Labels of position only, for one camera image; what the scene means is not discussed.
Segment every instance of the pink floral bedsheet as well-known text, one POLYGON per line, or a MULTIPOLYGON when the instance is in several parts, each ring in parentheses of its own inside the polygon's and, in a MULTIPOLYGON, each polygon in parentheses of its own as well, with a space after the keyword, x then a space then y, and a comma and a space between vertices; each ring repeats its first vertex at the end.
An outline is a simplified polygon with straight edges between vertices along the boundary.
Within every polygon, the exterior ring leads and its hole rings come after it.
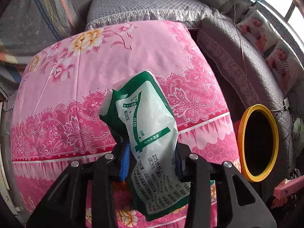
MULTIPOLYGON (((221 89, 187 29, 169 21, 137 21, 90 30, 34 56, 13 113, 11 148, 28 210, 72 160, 91 162, 115 144, 98 110, 107 89, 143 70, 157 78, 175 115, 178 140, 210 162, 240 170, 233 125, 221 89)), ((216 191, 211 186, 212 226, 216 191)), ((114 193, 120 227, 183 227, 187 206, 147 222, 130 207, 130 193, 114 193)), ((86 222, 92 223, 90 194, 86 222)))

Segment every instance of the gray blanket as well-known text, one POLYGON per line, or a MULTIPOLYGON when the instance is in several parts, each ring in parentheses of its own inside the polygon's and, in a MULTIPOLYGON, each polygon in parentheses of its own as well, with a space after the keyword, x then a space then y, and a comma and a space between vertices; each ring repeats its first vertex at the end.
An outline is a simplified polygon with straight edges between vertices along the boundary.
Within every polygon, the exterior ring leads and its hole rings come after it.
POLYGON ((179 21, 195 28, 210 13, 198 0, 93 0, 86 29, 142 20, 179 21))
MULTIPOLYGON (((204 18, 197 42, 236 90, 245 108, 258 103, 270 110, 278 110, 283 106, 283 90, 263 57, 236 29, 232 21, 224 16, 204 18)), ((275 119, 279 130, 279 154, 273 171, 263 182, 264 200, 288 176, 288 170, 292 166, 293 149, 292 141, 289 140, 292 117, 288 112, 281 112, 275 119)))

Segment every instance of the green road line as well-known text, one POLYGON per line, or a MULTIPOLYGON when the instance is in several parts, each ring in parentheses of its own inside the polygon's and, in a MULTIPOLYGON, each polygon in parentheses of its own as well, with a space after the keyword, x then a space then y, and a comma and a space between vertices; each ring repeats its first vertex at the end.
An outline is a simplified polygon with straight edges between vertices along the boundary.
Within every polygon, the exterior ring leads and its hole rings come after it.
POLYGON ((136 141, 137 144, 140 143, 139 138, 138 138, 138 132, 137 132, 137 110, 138 110, 138 106, 139 106, 139 102, 140 102, 140 97, 141 97, 141 92, 138 94, 138 98, 136 102, 130 103, 130 104, 123 104, 123 107, 131 107, 131 106, 135 106, 135 111, 134 111, 134 116, 133 116, 133 134, 134 134, 134 139, 136 141))
POLYGON ((129 104, 123 103, 123 107, 128 108, 132 106, 136 106, 134 110, 134 116, 133 116, 133 134, 134 134, 134 139, 137 143, 137 146, 135 146, 136 152, 142 152, 143 148, 152 142, 158 140, 159 138, 163 137, 164 135, 168 134, 170 132, 170 129, 168 127, 162 129, 161 131, 158 131, 154 135, 149 136, 148 138, 144 139, 142 142, 139 141, 138 138, 138 132, 137 132, 137 110, 140 102, 140 97, 141 97, 141 92, 138 94, 138 98, 136 102, 132 102, 129 104))
POLYGON ((158 140, 159 138, 163 137, 165 134, 168 134, 170 132, 170 129, 168 127, 162 129, 161 131, 155 133, 154 135, 149 136, 148 138, 144 139, 142 142, 138 143, 137 146, 135 146, 136 152, 142 152, 143 148, 152 142, 158 140))

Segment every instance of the electrical cable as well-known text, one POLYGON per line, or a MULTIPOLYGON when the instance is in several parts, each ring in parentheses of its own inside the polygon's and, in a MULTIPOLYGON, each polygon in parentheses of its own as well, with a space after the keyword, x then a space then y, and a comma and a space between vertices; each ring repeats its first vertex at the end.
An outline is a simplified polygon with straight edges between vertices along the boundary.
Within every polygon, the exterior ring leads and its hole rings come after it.
POLYGON ((10 95, 7 95, 7 93, 4 91, 4 89, 2 88, 2 87, 0 87, 0 89, 5 93, 5 95, 7 96, 7 97, 9 97, 10 95))
POLYGON ((239 39, 240 39, 240 49, 241 49, 241 52, 242 52, 243 62, 244 62, 244 65, 245 65, 245 70, 246 70, 246 82, 247 82, 247 86, 248 86, 248 92, 249 92, 250 96, 252 97, 253 95, 251 94, 250 86, 249 86, 249 82, 248 82, 248 69, 247 69, 247 64, 245 62, 245 57, 244 57, 244 52, 243 52, 243 47, 242 47, 242 39, 240 37, 239 32, 237 32, 237 34, 238 34, 239 39))
MULTIPOLYGON (((279 142, 283 142, 285 141, 288 137, 289 137, 289 140, 288 140, 288 168, 291 169, 292 166, 293 166, 293 163, 290 165, 289 163, 289 149, 290 149, 290 140, 292 139, 293 141, 293 128, 294 128, 294 124, 295 124, 295 120, 297 117, 299 117, 299 113, 298 113, 298 95, 296 92, 294 91, 291 91, 289 94, 288 94, 288 98, 290 96, 291 93, 294 93, 296 95, 296 108, 294 108, 292 105, 289 107, 289 109, 283 109, 284 106, 279 109, 279 110, 276 110, 276 111, 272 111, 272 112, 276 112, 276 114, 274 115, 274 118, 276 119, 278 117, 278 114, 280 114, 281 112, 289 112, 291 114, 291 117, 292 117, 292 126, 291 126, 291 130, 289 131, 288 135, 283 139, 283 140, 280 140, 279 142)), ((292 161, 294 159, 294 157, 296 156, 296 151, 297 151, 297 148, 298 148, 298 143, 299 143, 299 140, 300 140, 300 136, 298 136, 298 141, 297 141, 297 144, 294 148, 294 152, 292 154, 292 161)))
POLYGON ((235 19, 236 19, 236 10, 235 10, 236 3, 237 3, 237 0, 235 0, 235 3, 234 3, 234 25, 235 25, 235 19))
POLYGON ((3 110, 4 112, 9 112, 9 111, 12 110, 13 108, 14 108, 14 105, 12 106, 12 108, 8 109, 7 111, 6 111, 5 109, 3 109, 3 108, 2 108, 2 110, 3 110))
POLYGON ((284 109, 284 107, 285 107, 285 105, 283 105, 283 106, 282 106, 282 108, 280 108, 280 109, 278 109, 278 110, 273 110, 273 111, 272 111, 272 110, 270 110, 270 111, 271 111, 271 112, 279 112, 279 111, 283 110, 283 109, 284 109))

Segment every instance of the plastic package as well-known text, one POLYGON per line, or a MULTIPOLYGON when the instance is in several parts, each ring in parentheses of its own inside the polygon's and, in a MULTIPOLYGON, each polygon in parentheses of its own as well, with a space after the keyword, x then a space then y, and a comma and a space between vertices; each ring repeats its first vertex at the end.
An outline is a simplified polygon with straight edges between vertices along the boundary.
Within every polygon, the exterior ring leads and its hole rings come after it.
POLYGON ((151 221, 188 203, 190 183, 181 183, 174 171, 176 121, 149 71, 115 88, 107 93, 99 117, 123 140, 130 140, 137 163, 126 182, 134 208, 151 221))

